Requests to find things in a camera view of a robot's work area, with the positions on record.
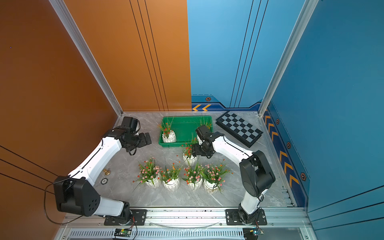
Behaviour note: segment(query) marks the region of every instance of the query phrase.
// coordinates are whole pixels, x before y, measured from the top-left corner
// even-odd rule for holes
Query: robotic arm
[[[211,133],[205,125],[199,127],[196,133],[199,143],[193,146],[194,156],[211,158],[215,152],[218,152],[240,167],[246,192],[239,205],[238,213],[242,223],[252,224],[259,216],[259,204],[264,194],[276,180],[265,154],[262,151],[246,150],[230,142],[222,133]]]
[[[132,218],[129,203],[101,197],[93,185],[99,173],[121,148],[134,155],[137,147],[151,144],[149,134],[137,134],[139,129],[137,119],[124,117],[122,125],[104,134],[95,150],[76,169],[66,177],[57,177],[53,184],[57,210],[82,216],[99,215],[106,218],[104,224],[128,224]],[[219,152],[240,167],[246,192],[239,204],[238,215],[244,224],[253,224],[260,215],[259,204],[265,192],[275,181],[265,155],[261,151],[246,150],[219,132],[211,133],[205,125],[199,127],[196,133],[199,143],[193,145],[194,156],[211,158]]]

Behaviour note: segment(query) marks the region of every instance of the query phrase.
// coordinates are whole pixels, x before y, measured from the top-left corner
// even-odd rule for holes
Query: black and white checkerboard
[[[247,147],[251,147],[262,135],[262,131],[234,113],[227,111],[216,119],[216,124],[229,132]]]

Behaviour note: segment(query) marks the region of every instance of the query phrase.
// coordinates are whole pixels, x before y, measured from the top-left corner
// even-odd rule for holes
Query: vent grille
[[[113,238],[113,228],[73,228],[69,234],[69,238],[86,239],[92,237],[92,239],[111,239]]]
[[[136,230],[132,232],[131,236],[135,236]],[[212,239],[240,239],[243,238],[243,231],[240,228],[231,229],[208,229],[208,230],[139,230],[136,239],[149,239],[149,238],[166,238],[166,239],[181,239],[181,238],[212,238]]]

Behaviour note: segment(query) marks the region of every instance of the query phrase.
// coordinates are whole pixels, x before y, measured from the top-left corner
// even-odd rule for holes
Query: plastic tray
[[[191,142],[196,135],[196,129],[201,126],[202,122],[212,124],[211,116],[188,116],[188,117],[165,117],[163,124],[166,122],[172,123],[171,130],[176,134],[177,142],[163,142],[162,132],[160,132],[159,144],[163,147],[180,147],[186,142]]]

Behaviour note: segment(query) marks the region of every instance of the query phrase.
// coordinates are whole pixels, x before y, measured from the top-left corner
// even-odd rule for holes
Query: gray marble surface
[[[182,180],[179,189],[175,192],[169,192],[165,189],[164,186],[160,186],[157,189],[151,189],[145,184],[139,185],[133,183],[133,180],[137,179],[139,173],[138,161],[142,163],[144,160],[148,160],[149,157],[156,158],[157,165],[164,167],[165,163],[167,166],[170,166],[172,163],[178,164],[179,161],[183,162],[182,159],[182,150],[179,147],[162,147],[158,144],[160,137],[160,130],[157,128],[157,125],[161,122],[163,117],[166,116],[199,116],[199,115],[210,115],[214,121],[213,127],[214,131],[222,132],[226,137],[242,146],[245,149],[248,149],[236,138],[231,136],[229,133],[224,131],[221,127],[217,126],[215,123],[216,118],[218,118],[222,113],[124,113],[123,116],[131,116],[139,119],[141,123],[140,132],[149,132],[152,139],[152,144],[138,148],[137,153],[134,156],[130,156],[125,149],[121,149],[116,153],[112,159],[107,164],[106,168],[111,171],[110,175],[105,176],[103,172],[98,176],[96,184],[94,185],[97,192],[102,197],[107,197],[116,200],[123,200],[130,203],[131,206],[135,207],[149,207],[149,206],[215,206],[215,207],[237,207],[241,200],[244,197],[245,189],[241,182],[240,169],[236,166],[234,162],[229,159],[226,159],[225,163],[227,164],[228,169],[230,169],[233,174],[227,174],[225,176],[225,184],[223,184],[222,192],[215,192],[210,194],[206,192],[202,187],[199,190],[191,191],[187,184]],[[259,129],[262,129],[259,125],[257,115],[255,113],[240,113],[237,112],[239,116],[243,119],[256,126]],[[117,121],[119,125],[122,121],[120,118]],[[284,196],[284,184],[278,173],[278,166],[275,164],[275,161],[271,160],[270,150],[266,147],[265,137],[268,137],[264,133],[258,141],[253,144],[251,151],[261,150],[265,153],[268,158],[268,161],[272,167],[272,170],[276,176],[276,181],[273,183],[272,187],[268,190],[264,201],[261,202],[260,206],[273,206],[273,207],[285,207],[286,197]],[[211,159],[206,157],[199,157],[199,162],[203,165],[207,163],[219,163],[225,156],[215,153]],[[100,181],[102,178],[107,177],[108,183],[101,185]]]

